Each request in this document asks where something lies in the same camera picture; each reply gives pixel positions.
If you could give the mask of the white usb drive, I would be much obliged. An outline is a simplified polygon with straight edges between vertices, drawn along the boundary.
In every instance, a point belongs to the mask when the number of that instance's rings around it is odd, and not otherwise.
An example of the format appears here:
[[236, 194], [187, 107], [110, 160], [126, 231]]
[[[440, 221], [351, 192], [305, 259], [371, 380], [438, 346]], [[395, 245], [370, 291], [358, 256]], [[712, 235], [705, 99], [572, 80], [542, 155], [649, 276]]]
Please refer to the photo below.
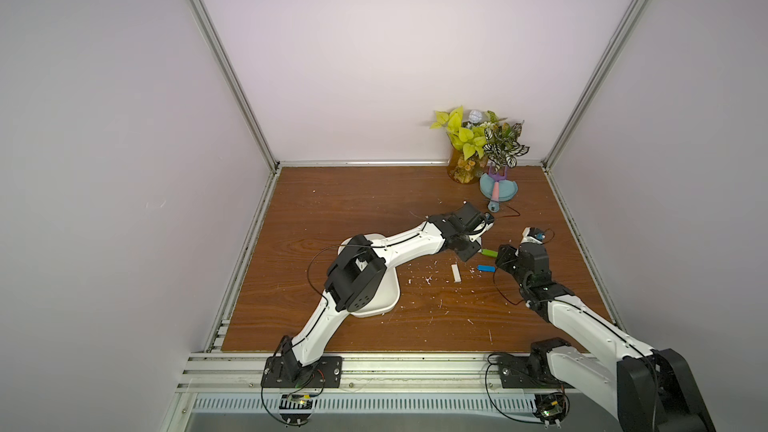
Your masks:
[[460, 273], [460, 269], [459, 269], [458, 265], [457, 264], [452, 264], [451, 265], [451, 270], [452, 270], [452, 275], [453, 275], [454, 282], [455, 283], [461, 283], [462, 282], [462, 278], [461, 278], [461, 273]]

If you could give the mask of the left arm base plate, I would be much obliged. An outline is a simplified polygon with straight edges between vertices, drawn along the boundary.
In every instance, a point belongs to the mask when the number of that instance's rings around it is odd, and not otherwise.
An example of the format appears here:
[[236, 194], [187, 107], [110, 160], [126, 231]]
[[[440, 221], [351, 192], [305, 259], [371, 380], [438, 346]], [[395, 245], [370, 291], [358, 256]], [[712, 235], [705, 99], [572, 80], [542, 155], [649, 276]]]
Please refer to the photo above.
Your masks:
[[261, 378], [262, 388], [331, 388], [340, 387], [343, 370], [341, 356], [322, 356], [308, 366], [283, 356], [269, 357]]

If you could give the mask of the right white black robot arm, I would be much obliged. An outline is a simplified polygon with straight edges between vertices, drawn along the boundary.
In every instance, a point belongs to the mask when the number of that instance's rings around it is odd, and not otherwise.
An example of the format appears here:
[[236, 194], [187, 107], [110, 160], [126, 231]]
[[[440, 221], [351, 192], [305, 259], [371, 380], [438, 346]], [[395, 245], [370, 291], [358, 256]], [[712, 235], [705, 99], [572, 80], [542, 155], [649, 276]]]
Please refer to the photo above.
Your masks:
[[515, 279], [530, 310], [570, 337], [532, 345], [528, 368], [538, 379], [572, 386], [624, 431], [714, 430], [686, 359], [632, 337], [556, 282], [541, 242], [500, 246], [495, 267]]

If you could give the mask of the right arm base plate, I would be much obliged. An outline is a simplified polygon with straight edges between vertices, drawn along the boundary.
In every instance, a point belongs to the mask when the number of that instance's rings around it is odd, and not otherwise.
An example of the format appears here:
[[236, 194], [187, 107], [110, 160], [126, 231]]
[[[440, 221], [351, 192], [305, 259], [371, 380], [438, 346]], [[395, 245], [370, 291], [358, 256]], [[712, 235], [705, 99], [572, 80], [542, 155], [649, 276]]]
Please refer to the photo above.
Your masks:
[[539, 355], [517, 356], [501, 352], [489, 359], [497, 366], [504, 389], [559, 389], [562, 386], [551, 373], [546, 359]]

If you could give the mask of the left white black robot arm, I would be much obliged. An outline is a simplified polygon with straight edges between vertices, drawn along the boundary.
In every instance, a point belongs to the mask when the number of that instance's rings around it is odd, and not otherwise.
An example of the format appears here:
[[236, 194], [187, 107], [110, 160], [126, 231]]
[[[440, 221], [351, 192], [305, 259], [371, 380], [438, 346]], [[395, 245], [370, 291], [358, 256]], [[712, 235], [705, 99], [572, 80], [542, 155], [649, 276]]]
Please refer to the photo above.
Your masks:
[[482, 236], [494, 222], [491, 213], [466, 202], [393, 236], [358, 234], [342, 242], [334, 248], [337, 256], [317, 307], [297, 336], [281, 340], [279, 358], [295, 371], [313, 366], [347, 317], [383, 315], [395, 307], [401, 295], [399, 266], [446, 250], [466, 262], [480, 251]]

